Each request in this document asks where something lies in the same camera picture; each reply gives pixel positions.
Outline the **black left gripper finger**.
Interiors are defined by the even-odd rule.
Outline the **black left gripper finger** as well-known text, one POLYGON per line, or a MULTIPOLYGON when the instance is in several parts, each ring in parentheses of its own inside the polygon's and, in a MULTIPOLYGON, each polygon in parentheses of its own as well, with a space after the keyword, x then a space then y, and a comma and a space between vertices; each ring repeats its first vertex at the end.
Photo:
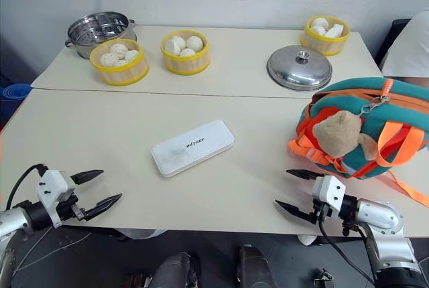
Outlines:
POLYGON ((101 175, 103 173, 104 173, 104 171, 101 169, 93 169, 93 170, 83 171, 83 172, 74 174, 71 176, 71 179, 76 185, 82 185, 82 184, 89 182, 90 180, 98 177, 99 175, 101 175))
POLYGON ((122 197, 122 195, 123 194, 116 194, 98 202, 94 208, 91 208, 84 213, 84 220, 92 220, 98 215, 106 212, 122 197))

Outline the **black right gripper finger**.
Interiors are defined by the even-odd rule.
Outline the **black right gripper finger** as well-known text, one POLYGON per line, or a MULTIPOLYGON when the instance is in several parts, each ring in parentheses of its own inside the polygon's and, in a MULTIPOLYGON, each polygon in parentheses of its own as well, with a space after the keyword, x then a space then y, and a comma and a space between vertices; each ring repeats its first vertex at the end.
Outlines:
POLYGON ((306 169, 288 169, 286 173, 306 180, 316 180, 318 177, 324 177, 323 173, 317 173, 306 169))
POLYGON ((283 208, 286 212, 289 214, 300 218, 302 220, 305 220, 311 224, 316 224, 318 220, 317 213, 311 212, 311 213, 305 213, 301 210, 299 210, 298 207, 293 206, 291 204, 287 204, 285 202, 281 202, 279 200, 275 200, 275 203, 278 204, 281 208, 283 208))

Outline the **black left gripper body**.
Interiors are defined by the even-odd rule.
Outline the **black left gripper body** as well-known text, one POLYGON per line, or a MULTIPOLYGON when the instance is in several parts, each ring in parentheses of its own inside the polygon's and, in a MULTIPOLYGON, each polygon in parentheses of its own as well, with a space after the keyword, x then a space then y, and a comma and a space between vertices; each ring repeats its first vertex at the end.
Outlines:
POLYGON ((71 218, 76 218, 78 221, 84 220, 86 212, 77 205, 78 198, 71 195, 67 200, 60 202, 56 211, 61 221, 67 221, 71 218))

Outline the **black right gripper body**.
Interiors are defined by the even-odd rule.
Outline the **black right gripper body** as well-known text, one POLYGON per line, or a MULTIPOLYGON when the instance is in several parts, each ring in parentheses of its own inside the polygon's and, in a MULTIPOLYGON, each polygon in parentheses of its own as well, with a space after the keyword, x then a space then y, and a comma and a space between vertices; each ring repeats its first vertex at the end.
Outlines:
POLYGON ((320 201, 317 198, 314 198, 312 203, 314 211, 310 213, 311 223, 324 222, 326 217, 332 216, 332 208, 328 203, 320 201))

